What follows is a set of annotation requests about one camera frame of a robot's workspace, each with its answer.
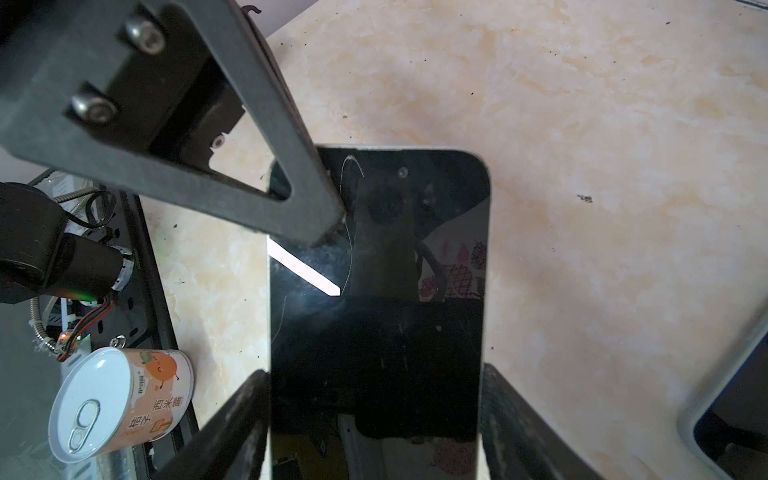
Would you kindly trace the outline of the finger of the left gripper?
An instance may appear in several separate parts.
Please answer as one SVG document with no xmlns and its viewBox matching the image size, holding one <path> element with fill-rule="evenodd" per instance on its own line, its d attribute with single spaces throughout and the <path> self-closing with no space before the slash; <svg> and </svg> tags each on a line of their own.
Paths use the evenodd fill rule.
<svg viewBox="0 0 768 480">
<path fill-rule="evenodd" d="M 249 115 L 289 184 L 214 171 Z M 274 55 L 233 1 L 5 1 L 1 145 L 11 156 L 313 246 L 342 223 Z"/>
</svg>

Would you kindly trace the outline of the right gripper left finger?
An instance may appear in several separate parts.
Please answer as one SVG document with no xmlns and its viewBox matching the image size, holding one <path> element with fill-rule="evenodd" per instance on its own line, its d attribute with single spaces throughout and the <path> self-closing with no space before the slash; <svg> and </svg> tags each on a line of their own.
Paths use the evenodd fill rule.
<svg viewBox="0 0 768 480">
<path fill-rule="evenodd" d="M 258 479 L 270 426 L 270 375 L 253 372 L 155 479 Z"/>
</svg>

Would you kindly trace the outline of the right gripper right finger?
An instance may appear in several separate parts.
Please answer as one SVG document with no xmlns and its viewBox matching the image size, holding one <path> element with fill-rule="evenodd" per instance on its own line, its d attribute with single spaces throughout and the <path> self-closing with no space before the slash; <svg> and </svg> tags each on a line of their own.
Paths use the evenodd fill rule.
<svg viewBox="0 0 768 480">
<path fill-rule="evenodd" d="M 491 364 L 483 366 L 480 426 L 492 479 L 599 479 Z"/>
</svg>

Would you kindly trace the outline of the black phone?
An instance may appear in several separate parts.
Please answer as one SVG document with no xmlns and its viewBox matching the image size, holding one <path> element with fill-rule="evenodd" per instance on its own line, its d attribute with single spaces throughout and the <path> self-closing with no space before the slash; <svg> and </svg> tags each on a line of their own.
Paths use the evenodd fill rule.
<svg viewBox="0 0 768 480">
<path fill-rule="evenodd" d="M 677 422 L 688 449 L 720 479 L 767 477 L 767 315 L 729 351 Z"/>
<path fill-rule="evenodd" d="M 491 182 L 450 149 L 323 147 L 346 210 L 270 255 L 271 475 L 477 474 Z"/>
</svg>

